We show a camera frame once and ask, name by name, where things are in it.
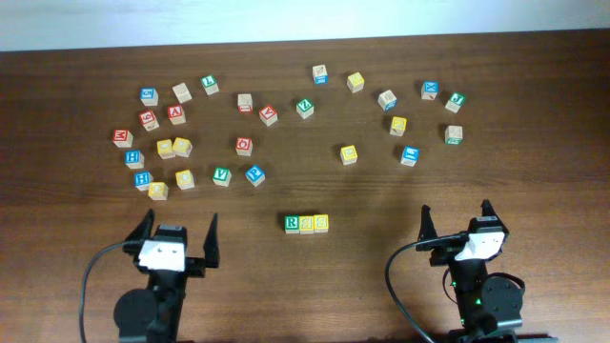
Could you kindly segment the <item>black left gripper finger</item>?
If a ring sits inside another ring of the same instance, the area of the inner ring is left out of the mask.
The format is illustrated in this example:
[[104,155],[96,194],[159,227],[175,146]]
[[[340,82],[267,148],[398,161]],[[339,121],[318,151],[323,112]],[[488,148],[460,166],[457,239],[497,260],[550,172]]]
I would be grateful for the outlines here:
[[148,209],[142,221],[135,229],[126,237],[126,241],[140,241],[148,239],[151,236],[151,231],[154,223],[154,210]]
[[220,252],[217,236],[218,214],[213,215],[206,239],[203,244],[205,266],[207,269],[218,269],[220,264]]

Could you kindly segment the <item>green R letter block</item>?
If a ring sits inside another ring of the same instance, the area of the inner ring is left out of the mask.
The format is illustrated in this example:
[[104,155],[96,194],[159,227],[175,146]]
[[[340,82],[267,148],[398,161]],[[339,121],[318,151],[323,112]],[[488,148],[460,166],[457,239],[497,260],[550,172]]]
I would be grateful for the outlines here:
[[284,231],[287,234],[299,234],[299,216],[298,215],[286,215],[284,218]]

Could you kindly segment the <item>yellow S letter block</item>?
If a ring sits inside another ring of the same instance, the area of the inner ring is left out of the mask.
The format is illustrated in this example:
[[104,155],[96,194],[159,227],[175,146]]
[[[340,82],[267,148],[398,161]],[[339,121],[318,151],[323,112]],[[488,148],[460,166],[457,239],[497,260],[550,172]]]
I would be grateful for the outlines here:
[[328,214],[316,214],[314,216],[314,232],[323,233],[327,232],[330,228],[330,221]]

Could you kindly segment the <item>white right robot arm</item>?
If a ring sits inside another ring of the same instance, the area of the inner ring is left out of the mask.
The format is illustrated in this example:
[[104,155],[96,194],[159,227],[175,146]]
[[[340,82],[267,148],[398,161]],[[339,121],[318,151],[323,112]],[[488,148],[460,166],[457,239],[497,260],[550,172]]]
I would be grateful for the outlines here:
[[449,332],[452,342],[557,342],[548,334],[518,335],[525,295],[522,279],[505,272],[487,271],[487,264],[502,253],[509,231],[487,199],[481,215],[468,228],[439,236],[431,208],[421,208],[417,250],[429,252],[430,265],[445,267],[451,277],[461,325]]

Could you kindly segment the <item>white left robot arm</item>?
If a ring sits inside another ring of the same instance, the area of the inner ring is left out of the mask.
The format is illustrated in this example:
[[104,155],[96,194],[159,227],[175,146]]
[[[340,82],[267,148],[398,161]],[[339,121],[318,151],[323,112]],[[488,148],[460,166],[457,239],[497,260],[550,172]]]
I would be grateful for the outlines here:
[[154,210],[125,238],[122,251],[148,276],[143,289],[124,293],[116,302],[113,320],[121,342],[175,342],[188,280],[203,278],[220,261],[218,216],[204,240],[202,257],[189,257],[188,230],[184,226],[154,224]]

